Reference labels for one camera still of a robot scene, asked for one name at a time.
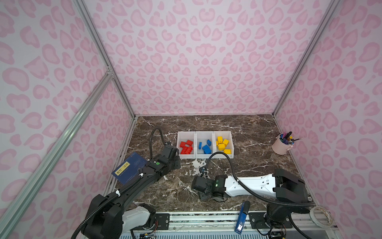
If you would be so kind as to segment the long red lego brick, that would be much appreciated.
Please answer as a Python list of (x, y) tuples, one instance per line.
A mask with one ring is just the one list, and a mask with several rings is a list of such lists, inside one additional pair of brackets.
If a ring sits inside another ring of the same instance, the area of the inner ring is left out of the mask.
[(185, 147), (184, 148), (184, 154), (191, 154), (193, 152), (193, 147)]

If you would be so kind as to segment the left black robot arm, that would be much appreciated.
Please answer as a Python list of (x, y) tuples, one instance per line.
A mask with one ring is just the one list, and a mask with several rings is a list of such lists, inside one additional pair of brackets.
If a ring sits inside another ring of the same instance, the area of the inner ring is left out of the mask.
[(88, 239), (118, 239), (123, 233), (136, 227), (153, 225), (155, 210), (148, 205), (128, 210), (133, 201), (149, 186), (158, 182), (169, 172), (180, 169), (179, 150), (171, 142), (162, 142), (160, 154), (150, 156), (137, 175), (120, 189), (106, 196), (97, 195), (89, 206), (85, 219), (72, 234), (75, 239), (82, 234)]

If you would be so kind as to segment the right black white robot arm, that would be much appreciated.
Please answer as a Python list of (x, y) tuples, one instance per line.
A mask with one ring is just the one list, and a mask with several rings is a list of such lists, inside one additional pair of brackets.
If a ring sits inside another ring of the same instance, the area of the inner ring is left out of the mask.
[(229, 162), (232, 174), (209, 177), (209, 165), (212, 157), (206, 160), (192, 182), (192, 188), (198, 192), (202, 201), (212, 199), (224, 202), (236, 196), (252, 195), (266, 202), (266, 212), (255, 220), (254, 228), (263, 224), (269, 231), (281, 229), (286, 232), (285, 221), (291, 222), (293, 213), (308, 214), (315, 203), (309, 199), (305, 181), (284, 169), (275, 169), (271, 174), (256, 177), (238, 177), (230, 157), (221, 152)]

